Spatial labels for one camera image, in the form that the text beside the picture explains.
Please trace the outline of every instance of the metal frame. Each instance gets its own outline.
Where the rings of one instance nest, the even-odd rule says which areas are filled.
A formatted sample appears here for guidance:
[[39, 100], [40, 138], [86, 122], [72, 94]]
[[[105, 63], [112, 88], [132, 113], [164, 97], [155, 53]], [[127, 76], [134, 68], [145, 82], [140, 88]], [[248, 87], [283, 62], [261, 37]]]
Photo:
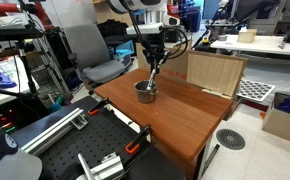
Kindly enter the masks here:
[[201, 152], [197, 156], [196, 166], [195, 166], [195, 173], [194, 173], [194, 180], [200, 180], [202, 179], [205, 171], [209, 167], [210, 163], [214, 159], [218, 149], [219, 145], [217, 144], [211, 154], [208, 155], [208, 150], [211, 145], [213, 134], [208, 138], [204, 148], [201, 150]]
[[73, 129], [73, 120], [83, 112], [82, 109], [76, 108], [64, 118], [59, 120], [50, 128], [46, 129], [36, 138], [25, 144], [21, 149], [29, 154], [39, 156], [46, 149], [51, 147], [61, 137]]
[[46, 44], [44, 41], [41, 39], [33, 39], [33, 44], [38, 51], [39, 55], [42, 58], [42, 61], [44, 65], [38, 67], [35, 69], [35, 71], [42, 70], [46, 68], [48, 70], [48, 73], [52, 77], [57, 89], [59, 90], [60, 93], [62, 94], [67, 94], [70, 93], [70, 90], [68, 89], [56, 63], [55, 60], [51, 57], [51, 52], [47, 48]]

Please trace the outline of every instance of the gray chair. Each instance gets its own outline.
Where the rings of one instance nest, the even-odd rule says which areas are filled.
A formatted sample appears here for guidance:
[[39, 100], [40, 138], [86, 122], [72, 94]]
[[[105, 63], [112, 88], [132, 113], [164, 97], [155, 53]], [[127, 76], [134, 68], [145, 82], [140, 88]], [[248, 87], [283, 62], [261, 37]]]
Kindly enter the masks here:
[[105, 41], [95, 24], [85, 24], [64, 28], [78, 76], [92, 83], [106, 83], [125, 70], [118, 61], [110, 60]]

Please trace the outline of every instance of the cardboard box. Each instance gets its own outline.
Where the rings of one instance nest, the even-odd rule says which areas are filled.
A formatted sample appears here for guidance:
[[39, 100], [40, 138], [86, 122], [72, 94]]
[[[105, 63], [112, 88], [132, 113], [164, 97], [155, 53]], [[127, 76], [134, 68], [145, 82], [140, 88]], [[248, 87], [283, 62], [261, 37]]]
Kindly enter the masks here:
[[[140, 45], [139, 43], [136, 44], [138, 68], [149, 70], [150, 69], [149, 64], [147, 64], [145, 57], [142, 53], [143, 49], [144, 48], [142, 45]], [[162, 65], [160, 69], [160, 74], [171, 77], [176, 80], [186, 81], [189, 53], [195, 53], [195, 51], [193, 52], [186, 51], [180, 57], [168, 60], [165, 64]]]
[[263, 130], [290, 141], [290, 114], [276, 109], [290, 95], [276, 93], [265, 115]]
[[246, 31], [240, 31], [237, 42], [252, 43], [255, 40], [256, 34], [257, 29], [246, 29]]

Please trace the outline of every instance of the desk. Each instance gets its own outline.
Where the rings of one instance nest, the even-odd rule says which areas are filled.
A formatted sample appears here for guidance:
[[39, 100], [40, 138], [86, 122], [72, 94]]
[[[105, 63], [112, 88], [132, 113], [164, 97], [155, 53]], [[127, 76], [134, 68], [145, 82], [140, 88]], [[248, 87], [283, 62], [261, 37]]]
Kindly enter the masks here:
[[[12, 138], [17, 141], [20, 147], [31, 141], [33, 138], [35, 138], [37, 135], [42, 133], [44, 130], [55, 124], [58, 120], [65, 117], [68, 113], [73, 111], [76, 108], [81, 108], [84, 110], [83, 113], [87, 113], [88, 110], [93, 108], [96, 105], [97, 101], [93, 99], [90, 96], [87, 96], [74, 104], [71, 104], [67, 106], [66, 108], [63, 108], [59, 111], [56, 111], [43, 119], [36, 121], [29, 126], [16, 131], [15, 133], [11, 134]], [[104, 111], [105, 108], [100, 109], [100, 113], [98, 115], [102, 115], [104, 117], [107, 117], [106, 119], [102, 119], [102, 123], [107, 122], [108, 124], [106, 127], [102, 127], [101, 123], [97, 122], [97, 119], [95, 117], [91, 117], [94, 119], [89, 119], [89, 126], [91, 127], [91, 130], [86, 129], [88, 127], [85, 127], [82, 131], [78, 131], [77, 129], [72, 129], [69, 133], [67, 133], [64, 137], [62, 137], [58, 142], [56, 142], [51, 148], [46, 150], [42, 155], [40, 155], [40, 158], [43, 162], [43, 168], [50, 169], [52, 166], [56, 168], [57, 161], [59, 161], [59, 157], [65, 157], [67, 155], [68, 158], [62, 158], [65, 159], [64, 164], [60, 163], [60, 166], [57, 166], [57, 171], [64, 172], [65, 170], [69, 170], [73, 172], [72, 169], [67, 169], [70, 167], [70, 164], [78, 162], [77, 154], [81, 152], [86, 161], [88, 162], [88, 165], [90, 167], [94, 167], [95, 165], [99, 164], [97, 160], [100, 160], [103, 156], [105, 156], [108, 153], [113, 152], [113, 148], [117, 148], [117, 143], [119, 142], [119, 139], [124, 139], [123, 137], [126, 137], [125, 142], [129, 142], [131, 139], [133, 139], [136, 136], [136, 132], [132, 130], [128, 125], [126, 125], [124, 122], [119, 120], [112, 112]], [[84, 138], [80, 138], [83, 134], [86, 134], [87, 130], [87, 136]], [[103, 137], [107, 139], [107, 143], [114, 143], [114, 144], [108, 144], [106, 143], [106, 146], [99, 146], [98, 144], [102, 139], [94, 139], [92, 138], [93, 133], [102, 131], [105, 133]], [[113, 137], [112, 135], [114, 133], [118, 133], [120, 131], [120, 135], [117, 137]], [[65, 139], [75, 139], [75, 144], [67, 144], [66, 148], [57, 148], [58, 145], [69, 143]], [[69, 149], [72, 149], [74, 147], [74, 150], [71, 152], [67, 152]], [[93, 153], [98, 152], [102, 155], [101, 157], [95, 157], [92, 156]], [[50, 158], [53, 158], [55, 160], [54, 162], [51, 162], [51, 159], [47, 158], [49, 156]], [[54, 176], [54, 179], [57, 178], [57, 172], [52, 171], [52, 175]], [[124, 178], [126, 180], [131, 179], [137, 179], [137, 180], [148, 180], [148, 179], [166, 179], [166, 180], [183, 180], [185, 176], [185, 173], [182, 169], [180, 169], [177, 165], [175, 165], [173, 162], [168, 160], [157, 148], [151, 147], [151, 149], [144, 154], [143, 158], [135, 164], [135, 166], [130, 170], [130, 172], [127, 174], [127, 177]]]
[[226, 36], [226, 41], [215, 41], [211, 44], [211, 47], [217, 49], [290, 55], [290, 43], [286, 43], [284, 49], [278, 47], [283, 41], [282, 36], [256, 36], [252, 43], [237, 42], [238, 35]]
[[205, 145], [215, 128], [229, 111], [232, 100], [223, 99], [184, 82], [157, 75], [157, 99], [150, 104], [137, 101], [134, 83], [149, 78], [146, 70], [137, 69], [95, 89], [101, 97], [109, 97], [114, 107], [140, 126], [151, 124], [161, 150], [187, 171], [187, 177], [201, 177]]
[[[29, 92], [29, 87], [27, 84], [28, 80], [26, 77], [23, 62], [21, 61], [20, 58], [16, 57], [16, 63], [17, 63], [17, 67], [19, 70], [19, 78], [20, 78], [21, 83], [18, 82], [16, 67], [14, 64], [14, 58], [10, 57], [8, 60], [0, 62], [0, 71], [5, 72], [5, 74], [7, 74], [11, 78], [11, 80], [13, 80], [17, 84], [17, 86], [15, 86], [13, 88], [7, 88], [4, 90], [11, 91], [11, 92], [18, 92], [18, 86], [20, 85], [20, 92], [22, 92], [22, 93]], [[34, 78], [33, 78], [33, 80], [34, 80], [34, 83], [36, 85], [36, 89], [38, 89], [39, 86], [38, 86], [37, 82], [35, 81]], [[12, 101], [14, 99], [16, 99], [15, 96], [0, 94], [0, 105], [4, 104], [6, 102]]]

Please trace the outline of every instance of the wooden tabletop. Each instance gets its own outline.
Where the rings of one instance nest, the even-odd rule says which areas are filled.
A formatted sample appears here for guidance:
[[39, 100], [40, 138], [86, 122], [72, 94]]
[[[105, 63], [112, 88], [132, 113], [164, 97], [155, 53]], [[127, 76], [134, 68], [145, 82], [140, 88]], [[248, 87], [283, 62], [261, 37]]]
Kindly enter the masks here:
[[157, 75], [158, 93], [150, 104], [138, 102], [134, 83], [147, 80], [149, 71], [137, 69], [95, 89], [138, 123], [150, 124], [153, 135], [181, 157], [193, 160], [229, 111], [232, 100], [214, 96], [201, 88]]

